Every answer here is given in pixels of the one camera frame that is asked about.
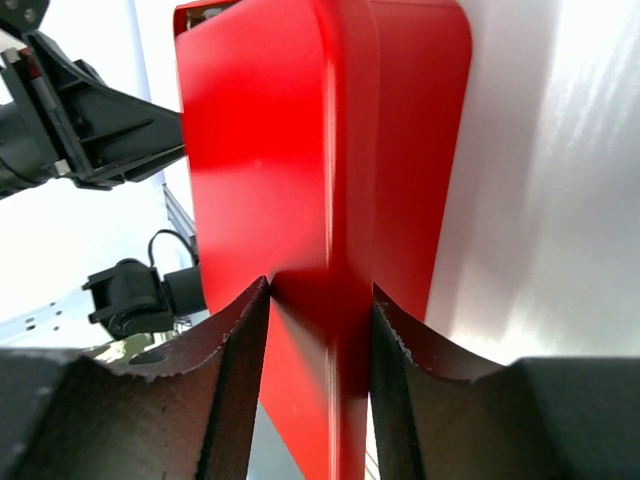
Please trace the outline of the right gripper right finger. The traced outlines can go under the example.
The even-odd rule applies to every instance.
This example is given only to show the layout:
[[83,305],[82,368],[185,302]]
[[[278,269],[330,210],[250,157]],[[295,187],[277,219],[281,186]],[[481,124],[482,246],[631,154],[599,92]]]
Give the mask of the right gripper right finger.
[[635,479],[639,362],[502,366],[374,292],[370,399],[384,479]]

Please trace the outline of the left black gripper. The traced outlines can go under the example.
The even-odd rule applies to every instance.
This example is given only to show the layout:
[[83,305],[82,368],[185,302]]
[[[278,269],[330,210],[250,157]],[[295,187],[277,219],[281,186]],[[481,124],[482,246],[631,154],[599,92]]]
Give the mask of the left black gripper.
[[1,52],[12,101],[1,106],[1,196],[52,179],[110,190],[141,182],[185,155],[181,114],[104,83],[40,30]]

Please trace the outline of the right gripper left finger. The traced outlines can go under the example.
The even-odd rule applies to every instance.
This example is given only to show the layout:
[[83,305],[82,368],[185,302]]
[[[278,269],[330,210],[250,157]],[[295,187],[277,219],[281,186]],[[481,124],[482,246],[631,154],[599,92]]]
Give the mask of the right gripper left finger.
[[207,320],[123,364],[1,352],[5,479],[243,479],[270,310],[255,279]]

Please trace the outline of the red box lid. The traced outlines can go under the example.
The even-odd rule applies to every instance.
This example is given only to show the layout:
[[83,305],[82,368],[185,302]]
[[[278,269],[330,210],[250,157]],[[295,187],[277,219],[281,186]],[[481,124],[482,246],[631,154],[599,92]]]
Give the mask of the red box lid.
[[366,1],[173,13],[207,305],[258,276],[261,403],[307,479],[364,475],[379,40]]

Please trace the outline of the red square chocolate box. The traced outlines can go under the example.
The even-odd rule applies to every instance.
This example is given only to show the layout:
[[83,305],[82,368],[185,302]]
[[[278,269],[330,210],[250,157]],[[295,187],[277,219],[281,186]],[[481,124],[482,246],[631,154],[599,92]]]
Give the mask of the red square chocolate box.
[[472,59],[455,1],[375,1],[380,47],[373,280],[425,317]]

